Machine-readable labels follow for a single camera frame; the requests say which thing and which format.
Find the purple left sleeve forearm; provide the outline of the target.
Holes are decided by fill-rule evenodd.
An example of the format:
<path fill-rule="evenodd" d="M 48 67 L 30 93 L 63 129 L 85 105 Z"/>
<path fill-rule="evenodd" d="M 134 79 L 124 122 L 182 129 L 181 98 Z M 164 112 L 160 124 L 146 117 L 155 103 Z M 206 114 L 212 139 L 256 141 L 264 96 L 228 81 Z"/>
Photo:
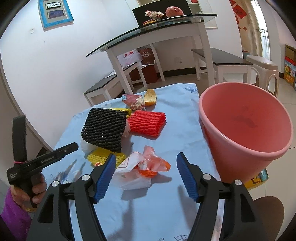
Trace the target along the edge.
<path fill-rule="evenodd" d="M 8 189 L 1 213 L 1 240 L 26 240 L 32 219 L 13 200 Z"/>

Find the left hand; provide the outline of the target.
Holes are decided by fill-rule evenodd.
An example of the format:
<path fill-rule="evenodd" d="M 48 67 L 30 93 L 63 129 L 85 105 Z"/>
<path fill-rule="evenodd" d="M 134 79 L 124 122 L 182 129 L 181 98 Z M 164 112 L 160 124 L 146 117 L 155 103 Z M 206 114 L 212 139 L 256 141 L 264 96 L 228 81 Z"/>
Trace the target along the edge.
<path fill-rule="evenodd" d="M 32 192 L 34 196 L 32 198 L 22 189 L 16 186 L 11 186 L 11 196 L 14 202 L 21 207 L 23 210 L 29 208 L 29 203 L 32 201 L 34 204 L 39 205 L 41 203 L 47 189 L 47 184 L 45 182 L 45 177 L 43 174 L 39 175 L 39 181 L 32 187 Z"/>

